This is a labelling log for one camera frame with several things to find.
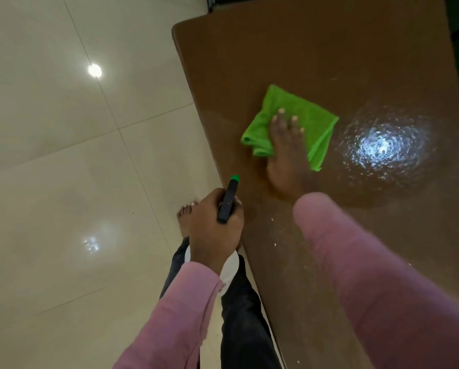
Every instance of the green microfiber cloth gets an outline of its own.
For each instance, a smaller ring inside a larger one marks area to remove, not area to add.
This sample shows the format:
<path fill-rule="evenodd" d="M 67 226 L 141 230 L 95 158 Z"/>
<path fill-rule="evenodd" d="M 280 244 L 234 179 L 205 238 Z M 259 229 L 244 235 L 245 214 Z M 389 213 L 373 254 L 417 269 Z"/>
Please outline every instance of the green microfiber cloth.
<path fill-rule="evenodd" d="M 310 168 L 313 171 L 320 171 L 334 130 L 334 124 L 337 123 L 339 117 L 319 105 L 286 92 L 278 86 L 269 86 L 263 99 L 262 110 L 241 137 L 242 144 L 252 146 L 255 156 L 274 155 L 267 126 L 270 119 L 281 108 L 286 109 L 286 113 L 290 116 L 298 116 L 299 125 L 305 129 L 304 136 Z"/>

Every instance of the wooden table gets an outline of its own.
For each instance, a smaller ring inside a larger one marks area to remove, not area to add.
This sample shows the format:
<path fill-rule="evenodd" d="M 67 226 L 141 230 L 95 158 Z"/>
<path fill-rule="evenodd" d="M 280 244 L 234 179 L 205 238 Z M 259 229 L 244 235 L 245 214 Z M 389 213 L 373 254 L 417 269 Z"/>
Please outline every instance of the wooden table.
<path fill-rule="evenodd" d="M 239 142 L 269 84 L 340 117 L 319 190 L 459 298 L 459 85 L 443 0 L 257 0 L 173 37 L 221 179 L 241 176 L 243 245 L 288 368 L 371 364 L 265 160 Z"/>

